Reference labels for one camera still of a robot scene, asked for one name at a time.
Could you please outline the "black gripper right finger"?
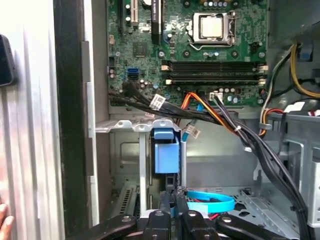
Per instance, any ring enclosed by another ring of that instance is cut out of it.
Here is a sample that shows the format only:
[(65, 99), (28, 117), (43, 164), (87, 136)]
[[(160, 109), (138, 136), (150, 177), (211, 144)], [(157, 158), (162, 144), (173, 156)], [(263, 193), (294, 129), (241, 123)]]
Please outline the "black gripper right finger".
[(229, 195), (188, 190), (175, 191), (177, 217), (181, 221), (183, 240), (285, 240), (260, 225), (229, 214), (235, 209)]

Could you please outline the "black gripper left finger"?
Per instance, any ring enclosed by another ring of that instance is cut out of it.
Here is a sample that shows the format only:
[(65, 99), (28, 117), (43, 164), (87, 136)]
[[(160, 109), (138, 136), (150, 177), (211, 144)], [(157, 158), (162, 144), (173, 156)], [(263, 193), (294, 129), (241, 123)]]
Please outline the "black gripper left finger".
[(160, 193), (159, 209), (145, 211), (142, 216), (119, 214), (94, 227), (93, 240), (169, 240), (171, 208), (167, 191)]

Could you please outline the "person's bare hand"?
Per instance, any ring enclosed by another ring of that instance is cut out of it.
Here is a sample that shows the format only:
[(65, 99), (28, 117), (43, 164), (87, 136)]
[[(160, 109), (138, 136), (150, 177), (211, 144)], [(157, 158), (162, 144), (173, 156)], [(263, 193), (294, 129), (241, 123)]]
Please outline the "person's bare hand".
[(8, 240), (11, 235), (12, 226), (15, 218), (7, 215), (8, 206), (5, 203), (0, 204), (0, 240)]

